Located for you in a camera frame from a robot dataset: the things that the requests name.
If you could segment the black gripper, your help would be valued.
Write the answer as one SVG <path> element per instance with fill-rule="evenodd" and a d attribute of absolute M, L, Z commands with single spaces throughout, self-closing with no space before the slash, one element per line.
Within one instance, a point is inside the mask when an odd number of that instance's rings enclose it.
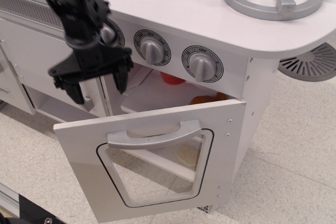
<path fill-rule="evenodd" d="M 84 104 L 80 82 L 112 74 L 120 93 L 127 89 L 128 72 L 133 67 L 130 48 L 109 47 L 98 43 L 89 49 L 75 49 L 72 54 L 52 67 L 49 75 L 55 86 L 64 89 L 76 104 Z"/>

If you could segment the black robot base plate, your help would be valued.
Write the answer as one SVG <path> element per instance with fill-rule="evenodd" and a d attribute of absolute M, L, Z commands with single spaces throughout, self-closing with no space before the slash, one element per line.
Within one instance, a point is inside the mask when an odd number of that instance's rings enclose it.
<path fill-rule="evenodd" d="M 32 224 L 65 224 L 60 218 L 33 203 L 26 197 L 19 195 L 18 223 Z"/>

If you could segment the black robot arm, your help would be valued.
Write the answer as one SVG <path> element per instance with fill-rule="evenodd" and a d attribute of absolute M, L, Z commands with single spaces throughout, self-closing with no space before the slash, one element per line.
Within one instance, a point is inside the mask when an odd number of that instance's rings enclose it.
<path fill-rule="evenodd" d="M 110 14 L 105 0 L 46 0 L 60 18 L 65 41 L 72 54 L 52 67 L 48 73 L 56 88 L 65 90 L 76 103 L 85 100 L 80 82 L 112 74 L 115 86 L 123 93 L 128 84 L 128 72 L 133 68 L 130 48 L 116 48 L 104 42 L 101 36 L 104 23 Z"/>

